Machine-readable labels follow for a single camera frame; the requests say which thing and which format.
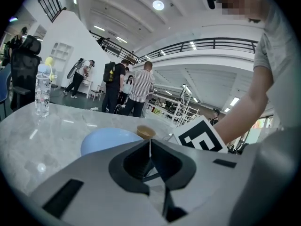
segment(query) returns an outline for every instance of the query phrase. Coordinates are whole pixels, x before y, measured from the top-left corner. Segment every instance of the striped shirt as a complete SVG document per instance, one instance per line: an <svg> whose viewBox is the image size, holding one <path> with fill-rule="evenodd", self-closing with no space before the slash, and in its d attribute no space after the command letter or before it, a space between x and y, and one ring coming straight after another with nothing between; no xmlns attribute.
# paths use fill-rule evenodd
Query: striped shirt
<svg viewBox="0 0 301 226"><path fill-rule="evenodd" d="M150 89L154 87L155 77L147 70L135 72L134 83L129 98L144 103Z"/></svg>

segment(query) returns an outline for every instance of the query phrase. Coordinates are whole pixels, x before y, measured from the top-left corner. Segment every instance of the chair headrest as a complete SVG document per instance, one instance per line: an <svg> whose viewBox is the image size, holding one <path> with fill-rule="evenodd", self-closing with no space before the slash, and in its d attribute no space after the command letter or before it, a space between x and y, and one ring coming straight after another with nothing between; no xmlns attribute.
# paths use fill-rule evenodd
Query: chair headrest
<svg viewBox="0 0 301 226"><path fill-rule="evenodd" d="M19 49L22 51L30 52L31 54L38 55L41 51L41 42L35 37L27 35Z"/></svg>

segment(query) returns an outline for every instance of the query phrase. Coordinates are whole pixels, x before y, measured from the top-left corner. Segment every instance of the man in black shirt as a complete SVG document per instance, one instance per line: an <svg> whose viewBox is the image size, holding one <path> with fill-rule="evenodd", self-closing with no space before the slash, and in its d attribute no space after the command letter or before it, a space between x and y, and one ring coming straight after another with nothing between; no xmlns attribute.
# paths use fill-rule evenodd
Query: man in black shirt
<svg viewBox="0 0 301 226"><path fill-rule="evenodd" d="M105 84L106 92L103 99L102 112L106 112L107 106L109 105L109 113L114 113L118 94L122 92L124 76L126 75L128 64L129 61L126 59L117 64L114 71L114 81Z"/></svg>
<svg viewBox="0 0 301 226"><path fill-rule="evenodd" d="M23 43L22 36L25 36L27 34L27 28L24 27L21 29L20 33L16 35L9 44L9 59L11 58L11 54L14 49L19 48L21 44Z"/></svg>
<svg viewBox="0 0 301 226"><path fill-rule="evenodd" d="M211 125L215 125L218 122L219 115L220 111L218 109L213 109L213 119L210 121Z"/></svg>

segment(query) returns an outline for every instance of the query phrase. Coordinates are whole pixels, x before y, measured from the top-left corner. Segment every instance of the brown bowl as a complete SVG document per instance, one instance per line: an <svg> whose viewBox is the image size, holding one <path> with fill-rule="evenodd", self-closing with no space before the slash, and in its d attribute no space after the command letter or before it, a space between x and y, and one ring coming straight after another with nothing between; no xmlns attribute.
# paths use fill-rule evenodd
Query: brown bowl
<svg viewBox="0 0 301 226"><path fill-rule="evenodd" d="M153 138L156 135L156 132L147 126L137 126L137 135L148 140Z"/></svg>

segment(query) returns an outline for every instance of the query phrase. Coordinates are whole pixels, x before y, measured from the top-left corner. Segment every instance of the water bottle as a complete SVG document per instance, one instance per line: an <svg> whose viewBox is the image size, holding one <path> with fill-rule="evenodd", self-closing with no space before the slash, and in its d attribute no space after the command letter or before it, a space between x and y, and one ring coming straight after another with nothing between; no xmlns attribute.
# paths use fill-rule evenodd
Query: water bottle
<svg viewBox="0 0 301 226"><path fill-rule="evenodd" d="M51 60L47 59L44 64L39 65L36 79L35 108L36 114L41 117L49 115L51 83L53 79L57 78L57 76L53 74L54 69L51 67L52 58Z"/></svg>

